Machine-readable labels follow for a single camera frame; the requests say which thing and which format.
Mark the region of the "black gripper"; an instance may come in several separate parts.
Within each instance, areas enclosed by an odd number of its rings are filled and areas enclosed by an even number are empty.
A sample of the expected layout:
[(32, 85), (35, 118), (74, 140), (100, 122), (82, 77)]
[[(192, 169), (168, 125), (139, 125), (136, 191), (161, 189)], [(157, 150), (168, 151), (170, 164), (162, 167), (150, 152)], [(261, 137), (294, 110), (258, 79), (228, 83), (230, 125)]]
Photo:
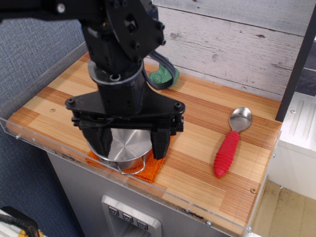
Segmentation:
[(72, 111), (72, 122), (78, 126), (91, 149), (108, 157), (113, 141), (110, 128), (156, 130), (151, 131), (155, 159), (166, 157), (170, 134), (184, 130), (185, 105), (154, 92), (144, 80), (144, 73), (136, 75), (129, 84), (99, 85), (98, 91), (71, 97), (65, 107)]

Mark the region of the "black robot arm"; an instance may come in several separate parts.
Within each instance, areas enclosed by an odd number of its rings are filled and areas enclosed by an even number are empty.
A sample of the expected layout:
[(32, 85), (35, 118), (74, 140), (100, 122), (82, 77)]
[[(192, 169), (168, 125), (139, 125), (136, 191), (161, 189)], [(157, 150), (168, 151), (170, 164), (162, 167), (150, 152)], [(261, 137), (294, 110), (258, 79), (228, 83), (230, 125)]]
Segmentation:
[(65, 106), (95, 153), (107, 156), (112, 128), (150, 132), (155, 159), (166, 157), (170, 137), (183, 131), (185, 105), (158, 94), (174, 84), (176, 70), (156, 49), (164, 24), (149, 0), (3, 0), (1, 19), (79, 20), (96, 92)]

